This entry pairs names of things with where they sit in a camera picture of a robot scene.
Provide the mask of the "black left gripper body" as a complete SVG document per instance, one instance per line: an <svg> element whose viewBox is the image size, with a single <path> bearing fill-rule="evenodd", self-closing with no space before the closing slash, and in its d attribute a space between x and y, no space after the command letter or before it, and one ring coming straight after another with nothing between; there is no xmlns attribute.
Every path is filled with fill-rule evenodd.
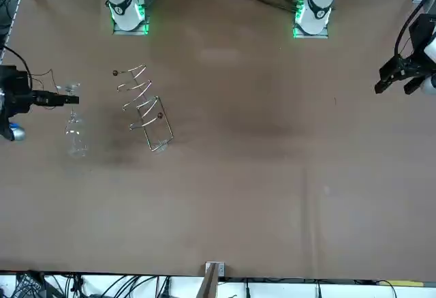
<svg viewBox="0 0 436 298"><path fill-rule="evenodd" d="M409 34L416 56L435 62L435 15L421 14L409 26Z"/></svg>

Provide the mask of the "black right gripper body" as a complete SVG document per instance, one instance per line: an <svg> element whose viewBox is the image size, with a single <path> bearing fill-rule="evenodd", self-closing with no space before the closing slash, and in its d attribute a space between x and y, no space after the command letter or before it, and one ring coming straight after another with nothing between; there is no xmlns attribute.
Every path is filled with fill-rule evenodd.
<svg viewBox="0 0 436 298"><path fill-rule="evenodd" d="M29 112L31 88L26 71L18 70L15 65L2 65L1 90L4 93L7 116Z"/></svg>

